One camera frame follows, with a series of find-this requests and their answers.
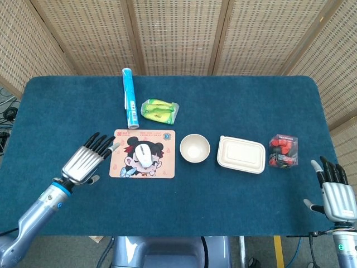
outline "container lid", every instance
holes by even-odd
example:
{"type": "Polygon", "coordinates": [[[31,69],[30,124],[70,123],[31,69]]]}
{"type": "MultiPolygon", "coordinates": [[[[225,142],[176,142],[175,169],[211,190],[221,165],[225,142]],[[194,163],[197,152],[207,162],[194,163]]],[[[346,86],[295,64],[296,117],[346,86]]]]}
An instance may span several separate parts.
{"type": "Polygon", "coordinates": [[[259,174],[265,168],[266,150],[258,142],[221,136],[217,161],[225,168],[259,174]]]}

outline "cartoon character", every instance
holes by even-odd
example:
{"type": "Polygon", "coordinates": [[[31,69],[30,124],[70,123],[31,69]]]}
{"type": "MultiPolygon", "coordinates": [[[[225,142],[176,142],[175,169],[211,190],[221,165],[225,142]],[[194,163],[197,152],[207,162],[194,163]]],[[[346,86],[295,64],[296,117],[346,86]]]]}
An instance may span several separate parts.
{"type": "Polygon", "coordinates": [[[160,158],[163,157],[163,144],[153,143],[151,141],[139,141],[137,137],[130,137],[128,139],[128,147],[125,148],[124,152],[128,153],[128,156],[124,159],[125,167],[120,171],[120,177],[130,177],[131,175],[141,174],[142,176],[156,175],[156,170],[160,168],[162,162],[160,158]],[[151,151],[152,165],[150,167],[142,167],[138,158],[135,155],[135,148],[140,144],[147,144],[151,151]]]}

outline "robotic arm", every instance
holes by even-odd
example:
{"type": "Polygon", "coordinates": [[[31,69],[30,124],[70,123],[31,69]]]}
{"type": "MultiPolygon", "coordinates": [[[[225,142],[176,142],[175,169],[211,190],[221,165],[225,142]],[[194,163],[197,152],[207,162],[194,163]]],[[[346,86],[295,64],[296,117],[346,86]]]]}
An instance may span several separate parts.
{"type": "MultiPolygon", "coordinates": [[[[312,211],[326,215],[335,226],[331,230],[314,232],[311,235],[332,234],[340,267],[357,268],[357,232],[354,228],[357,205],[353,188],[348,185],[342,166],[334,165],[324,157],[320,159],[324,169],[315,160],[311,164],[319,180],[324,206],[312,204],[308,199],[304,199],[304,203],[312,211]]],[[[314,256],[312,258],[314,267],[318,267],[314,256]]]]}
{"type": "Polygon", "coordinates": [[[62,207],[72,195],[74,186],[93,184],[99,177],[93,176],[98,166],[116,149],[119,144],[109,147],[115,139],[111,137],[102,145],[106,135],[94,140],[99,132],[92,135],[81,146],[62,168],[62,177],[54,178],[54,182],[40,195],[37,201],[18,221],[18,236],[14,240],[9,235],[0,236],[0,267],[10,268],[17,265],[25,256],[32,240],[42,227],[62,207]]]}

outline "snack package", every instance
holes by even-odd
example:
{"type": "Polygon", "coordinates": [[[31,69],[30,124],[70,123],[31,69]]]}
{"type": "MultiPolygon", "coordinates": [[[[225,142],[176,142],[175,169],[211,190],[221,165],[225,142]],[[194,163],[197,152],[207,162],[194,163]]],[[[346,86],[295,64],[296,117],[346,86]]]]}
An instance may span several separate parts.
{"type": "Polygon", "coordinates": [[[269,166],[288,169],[298,164],[297,137],[276,135],[269,143],[269,166]]]}
{"type": "Polygon", "coordinates": [[[141,105],[141,115],[146,119],[173,125],[179,107],[175,102],[168,103],[158,99],[148,99],[141,105]]]}

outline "woven wall panel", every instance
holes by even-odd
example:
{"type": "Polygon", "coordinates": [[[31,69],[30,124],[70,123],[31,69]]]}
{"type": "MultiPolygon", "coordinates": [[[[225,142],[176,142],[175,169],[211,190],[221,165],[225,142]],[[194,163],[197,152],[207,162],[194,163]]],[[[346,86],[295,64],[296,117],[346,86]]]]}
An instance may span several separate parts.
{"type": "Polygon", "coordinates": [[[74,74],[57,44],[23,0],[0,2],[0,76],[23,92],[35,76],[74,74]]]}
{"type": "Polygon", "coordinates": [[[339,163],[357,193],[357,123],[332,136],[339,163]]]}
{"type": "Polygon", "coordinates": [[[314,78],[328,124],[357,109],[357,1],[343,1],[291,71],[314,78]]]}
{"type": "Polygon", "coordinates": [[[324,1],[236,0],[217,74],[278,74],[324,1]]]}
{"type": "Polygon", "coordinates": [[[207,75],[219,0],[134,0],[149,75],[207,75]]]}
{"type": "Polygon", "coordinates": [[[136,66],[119,0],[35,0],[80,74],[118,75],[136,66]]]}

